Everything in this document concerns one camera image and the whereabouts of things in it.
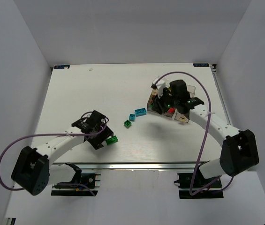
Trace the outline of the red curved lego piece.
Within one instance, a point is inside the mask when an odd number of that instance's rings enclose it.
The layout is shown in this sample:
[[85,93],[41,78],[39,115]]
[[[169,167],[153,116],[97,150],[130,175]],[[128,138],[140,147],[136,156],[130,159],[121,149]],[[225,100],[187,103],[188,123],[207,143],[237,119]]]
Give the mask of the red curved lego piece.
[[168,110],[168,113],[174,113],[175,112],[175,109],[174,108],[170,108],[169,110]]

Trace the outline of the green long lego brick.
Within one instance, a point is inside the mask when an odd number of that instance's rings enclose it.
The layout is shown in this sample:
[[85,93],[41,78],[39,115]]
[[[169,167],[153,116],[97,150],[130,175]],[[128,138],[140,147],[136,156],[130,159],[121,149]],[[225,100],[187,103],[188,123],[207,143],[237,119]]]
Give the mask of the green long lego brick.
[[111,144],[114,144],[116,142],[118,142],[117,136],[113,136],[113,137],[110,137],[110,138],[106,139],[106,144],[107,145],[111,145]]

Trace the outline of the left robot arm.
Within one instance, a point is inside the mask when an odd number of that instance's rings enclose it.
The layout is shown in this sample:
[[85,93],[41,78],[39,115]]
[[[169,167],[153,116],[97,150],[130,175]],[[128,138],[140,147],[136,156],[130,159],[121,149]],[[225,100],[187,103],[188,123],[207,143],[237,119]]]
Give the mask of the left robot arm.
[[73,163],[55,165],[54,162],[74,147],[88,142],[98,150],[113,136],[107,126],[108,118],[94,110],[73,122],[62,134],[37,147],[24,147],[11,178],[31,195],[40,194],[48,185],[77,187],[81,184],[82,170]]

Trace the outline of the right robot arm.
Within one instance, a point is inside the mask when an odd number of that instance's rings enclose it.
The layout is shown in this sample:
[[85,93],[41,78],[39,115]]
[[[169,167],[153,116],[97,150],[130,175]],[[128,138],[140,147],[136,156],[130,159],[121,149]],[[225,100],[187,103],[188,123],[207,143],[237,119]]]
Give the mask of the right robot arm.
[[170,108],[177,109],[204,128],[221,146],[218,159],[199,166],[198,170],[205,179],[224,174],[233,177],[259,163],[253,132],[248,129],[241,131],[212,114],[201,99],[190,96],[183,80],[172,81],[167,87],[164,80],[155,79],[151,87],[157,90],[152,98],[153,111],[164,114]]

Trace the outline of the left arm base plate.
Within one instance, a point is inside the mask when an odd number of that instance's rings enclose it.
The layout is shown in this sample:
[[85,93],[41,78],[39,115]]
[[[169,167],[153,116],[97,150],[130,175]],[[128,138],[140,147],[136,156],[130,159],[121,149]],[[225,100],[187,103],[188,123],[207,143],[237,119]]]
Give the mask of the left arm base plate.
[[101,172],[95,170],[82,171],[78,184],[54,184],[51,196],[95,197],[101,182]]

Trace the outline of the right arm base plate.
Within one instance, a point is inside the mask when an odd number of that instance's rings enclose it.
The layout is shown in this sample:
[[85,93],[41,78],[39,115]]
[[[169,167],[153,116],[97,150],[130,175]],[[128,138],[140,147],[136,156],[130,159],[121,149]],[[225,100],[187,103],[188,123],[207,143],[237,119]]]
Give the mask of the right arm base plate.
[[196,195],[190,195],[189,188],[191,185],[191,178],[193,173],[178,173],[178,179],[174,181],[174,185],[178,187],[179,190],[179,198],[180,199],[223,199],[223,191],[222,189],[222,183],[221,180],[218,179],[216,182],[210,184],[215,178],[205,179],[203,177],[200,177],[200,175],[197,173],[192,192],[196,192],[200,188],[204,187],[208,184],[207,187],[205,187],[203,190],[201,190]]

